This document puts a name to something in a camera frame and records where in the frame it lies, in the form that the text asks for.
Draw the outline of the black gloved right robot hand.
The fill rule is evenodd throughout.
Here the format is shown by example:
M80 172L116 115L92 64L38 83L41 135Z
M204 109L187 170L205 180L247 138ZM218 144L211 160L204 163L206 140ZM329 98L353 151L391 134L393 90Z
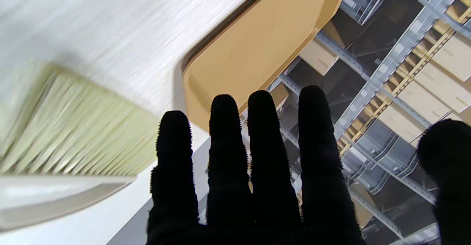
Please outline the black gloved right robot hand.
M248 156L235 100L218 95L210 112L206 225L199 223L190 124L167 111L151 172L148 245L363 245L342 174L331 114L315 85L299 95L302 205L291 184L289 160L271 94L248 99Z

